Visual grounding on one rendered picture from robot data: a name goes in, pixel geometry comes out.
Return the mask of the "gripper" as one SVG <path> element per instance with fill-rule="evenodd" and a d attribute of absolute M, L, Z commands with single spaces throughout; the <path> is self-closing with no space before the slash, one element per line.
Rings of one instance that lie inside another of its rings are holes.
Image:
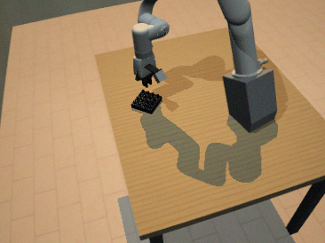
<path fill-rule="evenodd" d="M 139 59 L 136 56 L 134 56 L 133 58 L 133 71 L 134 74 L 136 75 L 135 80 L 136 81 L 141 80 L 142 85 L 145 86 L 146 88 L 148 87 L 148 84 L 152 85 L 152 77 L 153 77 L 152 72 L 145 68 L 145 66 L 148 64 L 151 64 L 154 67 L 156 67 L 154 53 L 152 54 L 151 57 L 147 59 Z"/>

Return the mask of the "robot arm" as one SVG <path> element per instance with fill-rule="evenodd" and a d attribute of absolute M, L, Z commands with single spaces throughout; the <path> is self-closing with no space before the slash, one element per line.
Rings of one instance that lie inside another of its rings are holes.
<path fill-rule="evenodd" d="M 170 30 L 166 21 L 152 15 L 156 1 L 142 1 L 139 7 L 138 24 L 131 30 L 135 56 L 139 59 L 151 57 L 154 47 L 152 41 L 166 36 Z M 218 0 L 218 4 L 228 25 L 235 69 L 232 76 L 245 79 L 261 74 L 263 72 L 261 66 L 267 63 L 268 59 L 257 58 L 249 0 Z M 157 83 L 167 78 L 162 69 L 151 64 L 146 65 L 145 68 L 153 73 Z"/>

